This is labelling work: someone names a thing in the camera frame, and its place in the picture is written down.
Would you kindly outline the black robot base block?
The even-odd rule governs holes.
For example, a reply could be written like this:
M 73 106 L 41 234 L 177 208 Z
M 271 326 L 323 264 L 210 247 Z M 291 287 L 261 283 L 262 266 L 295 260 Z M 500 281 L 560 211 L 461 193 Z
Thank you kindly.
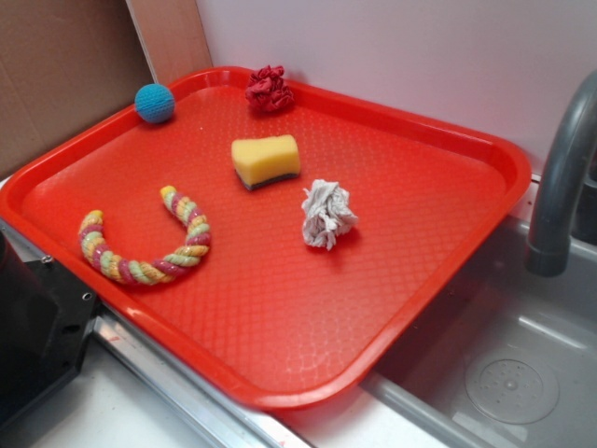
M 1 428 L 79 375 L 97 308 L 59 261 L 24 261 L 1 237 Z

